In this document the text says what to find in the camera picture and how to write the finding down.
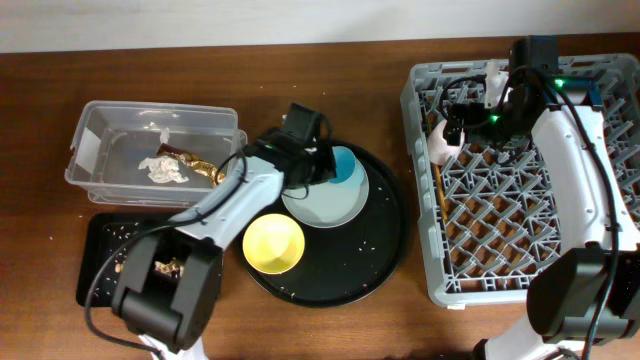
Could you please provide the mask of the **clear plastic bin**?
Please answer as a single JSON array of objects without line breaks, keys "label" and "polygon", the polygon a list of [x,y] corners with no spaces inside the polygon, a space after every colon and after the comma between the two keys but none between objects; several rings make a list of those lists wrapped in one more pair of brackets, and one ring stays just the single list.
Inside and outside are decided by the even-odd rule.
[{"label": "clear plastic bin", "polygon": [[247,144],[231,108],[132,101],[91,101],[83,109],[71,144],[65,180],[98,204],[188,208],[212,190],[205,176],[180,166],[188,180],[156,183],[140,168],[161,140],[220,164]]}]

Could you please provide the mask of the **blue cup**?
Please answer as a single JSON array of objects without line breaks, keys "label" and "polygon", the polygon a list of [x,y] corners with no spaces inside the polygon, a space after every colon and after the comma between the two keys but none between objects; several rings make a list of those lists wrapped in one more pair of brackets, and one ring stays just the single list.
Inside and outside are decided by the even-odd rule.
[{"label": "blue cup", "polygon": [[353,152],[344,146],[334,146],[332,148],[335,160],[336,176],[329,180],[332,184],[342,184],[347,182],[356,169],[356,157]]}]

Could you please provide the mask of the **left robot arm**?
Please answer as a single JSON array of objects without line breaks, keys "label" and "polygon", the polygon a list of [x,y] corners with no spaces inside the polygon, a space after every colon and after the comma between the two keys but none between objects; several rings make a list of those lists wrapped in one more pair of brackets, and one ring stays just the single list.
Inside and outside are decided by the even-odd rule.
[{"label": "left robot arm", "polygon": [[214,309],[224,250],[285,190],[335,177],[331,136],[326,115],[292,104],[281,126],[233,154],[236,166],[205,198],[123,245],[111,308],[129,331],[156,340],[142,350],[162,359],[194,346]]}]

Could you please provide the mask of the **black rectangular tray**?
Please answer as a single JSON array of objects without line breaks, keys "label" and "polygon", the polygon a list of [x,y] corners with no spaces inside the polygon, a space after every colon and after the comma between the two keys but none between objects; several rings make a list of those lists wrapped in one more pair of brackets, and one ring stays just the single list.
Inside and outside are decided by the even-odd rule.
[{"label": "black rectangular tray", "polygon": [[[115,260],[125,249],[123,243],[133,238],[137,232],[152,228],[167,221],[173,214],[171,212],[112,212],[100,213],[94,216],[87,228],[86,243],[80,274],[76,289],[76,301],[80,306],[85,304],[90,285],[104,262],[113,257],[114,260],[101,276],[96,289],[92,292],[92,305],[94,307],[109,307],[117,285],[120,283],[121,274],[114,270]],[[185,274],[187,258],[197,250],[206,250],[215,256],[220,256],[222,251],[209,240],[193,240],[188,235],[175,229],[170,229],[179,242],[178,260],[182,260],[184,271],[179,279],[170,279],[151,270],[145,281],[145,286],[154,295],[172,296],[177,290],[181,278]]]}]

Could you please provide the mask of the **wooden chopstick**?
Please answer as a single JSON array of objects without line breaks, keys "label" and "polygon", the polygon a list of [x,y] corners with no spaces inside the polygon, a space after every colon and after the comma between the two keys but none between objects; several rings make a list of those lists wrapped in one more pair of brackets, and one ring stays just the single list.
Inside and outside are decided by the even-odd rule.
[{"label": "wooden chopstick", "polygon": [[439,200],[439,205],[440,205],[440,209],[441,209],[441,216],[442,216],[442,220],[443,223],[446,225],[448,222],[448,214],[447,214],[447,205],[446,205],[446,199],[444,196],[444,187],[443,187],[443,183],[442,183],[442,179],[441,179],[441,171],[440,171],[440,166],[439,165],[433,165],[434,167],[434,176],[435,176],[435,181],[436,181],[436,192],[438,195],[438,200]]}]

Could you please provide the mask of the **light grey plate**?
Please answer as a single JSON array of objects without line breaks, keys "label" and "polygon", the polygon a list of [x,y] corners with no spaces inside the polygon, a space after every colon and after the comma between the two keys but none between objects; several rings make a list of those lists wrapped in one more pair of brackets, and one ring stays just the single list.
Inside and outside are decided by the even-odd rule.
[{"label": "light grey plate", "polygon": [[298,221],[316,228],[333,228],[353,220],[364,208],[369,180],[363,164],[356,158],[356,169],[345,183],[323,182],[308,188],[285,190],[285,208]]}]

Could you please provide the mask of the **yellow bowl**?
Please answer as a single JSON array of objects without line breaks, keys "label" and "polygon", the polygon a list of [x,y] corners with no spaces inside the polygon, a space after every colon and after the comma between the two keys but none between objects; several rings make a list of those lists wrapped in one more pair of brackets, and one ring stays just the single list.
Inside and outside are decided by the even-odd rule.
[{"label": "yellow bowl", "polygon": [[267,275],[288,272],[301,260],[305,237],[300,225],[282,214],[256,218],[242,239],[245,260],[256,271]]}]

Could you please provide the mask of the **grey dishwasher rack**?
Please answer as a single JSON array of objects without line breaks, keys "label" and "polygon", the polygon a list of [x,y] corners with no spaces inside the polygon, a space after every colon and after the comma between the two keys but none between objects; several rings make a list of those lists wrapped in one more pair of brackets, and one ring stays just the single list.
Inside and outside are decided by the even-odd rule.
[{"label": "grey dishwasher rack", "polygon": [[[442,121],[444,87],[482,75],[490,60],[414,66],[401,95],[407,149],[420,204],[419,231],[428,292],[443,307],[518,303],[533,278],[561,255],[551,180],[535,145],[465,143],[440,166],[448,222],[441,216],[427,137]],[[559,57],[563,74],[595,81],[604,136],[625,205],[639,232],[639,64],[628,54]],[[480,84],[449,90],[455,103],[482,103]]]}]

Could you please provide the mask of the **white tissue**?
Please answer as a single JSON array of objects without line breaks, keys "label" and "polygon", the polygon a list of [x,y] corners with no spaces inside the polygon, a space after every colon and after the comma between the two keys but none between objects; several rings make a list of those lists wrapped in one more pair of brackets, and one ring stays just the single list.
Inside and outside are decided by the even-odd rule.
[{"label": "white tissue", "polygon": [[148,170],[147,176],[157,184],[166,184],[175,182],[182,184],[189,181],[187,176],[180,173],[180,163],[182,158],[180,155],[162,151],[160,155],[155,157],[146,157],[139,165],[139,170]]}]

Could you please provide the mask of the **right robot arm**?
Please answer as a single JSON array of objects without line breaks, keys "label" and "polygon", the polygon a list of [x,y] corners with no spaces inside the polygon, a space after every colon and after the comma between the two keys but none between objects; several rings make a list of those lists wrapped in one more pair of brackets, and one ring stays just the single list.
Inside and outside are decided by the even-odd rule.
[{"label": "right robot arm", "polygon": [[480,104],[441,105],[443,163],[465,143],[531,141],[551,180],[561,255],[532,281],[525,316],[479,342],[478,359],[586,359],[596,346],[639,329],[639,232],[624,203],[604,136],[603,100],[594,80],[565,75],[557,40],[516,41],[507,71],[476,77]]}]

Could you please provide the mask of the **food scraps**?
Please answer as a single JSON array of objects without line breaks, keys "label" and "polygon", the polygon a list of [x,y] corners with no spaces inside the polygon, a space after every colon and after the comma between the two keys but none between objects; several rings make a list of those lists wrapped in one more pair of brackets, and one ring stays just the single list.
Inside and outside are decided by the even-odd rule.
[{"label": "food scraps", "polygon": [[184,271],[182,260],[178,260],[179,242],[171,232],[157,232],[150,237],[141,237],[131,253],[125,249],[117,256],[114,270],[122,274],[131,257],[131,270],[153,270],[170,279],[179,279]]}]

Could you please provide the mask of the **pink cup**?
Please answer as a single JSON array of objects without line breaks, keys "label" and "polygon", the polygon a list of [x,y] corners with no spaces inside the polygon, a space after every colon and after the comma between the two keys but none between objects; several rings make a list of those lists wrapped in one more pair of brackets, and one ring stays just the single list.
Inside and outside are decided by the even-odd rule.
[{"label": "pink cup", "polygon": [[465,143],[465,132],[453,128],[452,133],[445,134],[448,121],[440,121],[427,137],[429,161],[435,165],[444,165],[451,157],[456,158]]}]

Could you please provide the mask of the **gold snack wrapper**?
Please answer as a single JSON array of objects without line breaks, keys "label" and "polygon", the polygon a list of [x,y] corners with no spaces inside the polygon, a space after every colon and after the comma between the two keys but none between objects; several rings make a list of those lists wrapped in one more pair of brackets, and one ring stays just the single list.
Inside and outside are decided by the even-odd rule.
[{"label": "gold snack wrapper", "polygon": [[170,146],[168,144],[162,144],[156,152],[160,156],[168,156],[183,163],[186,167],[195,171],[196,173],[206,176],[213,187],[220,185],[226,175],[216,165],[204,161],[199,156]]}]

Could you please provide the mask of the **round black tray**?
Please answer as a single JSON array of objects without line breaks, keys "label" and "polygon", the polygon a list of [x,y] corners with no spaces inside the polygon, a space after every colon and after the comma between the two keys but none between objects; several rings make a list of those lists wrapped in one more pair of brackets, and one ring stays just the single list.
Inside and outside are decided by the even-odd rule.
[{"label": "round black tray", "polygon": [[254,269],[243,254],[243,236],[232,248],[253,280],[271,295],[304,307],[329,308],[356,302],[378,289],[403,259],[409,242],[408,206],[392,171],[367,150],[335,140],[364,165],[369,194],[348,223],[319,229],[302,225],[305,250],[283,274]]}]

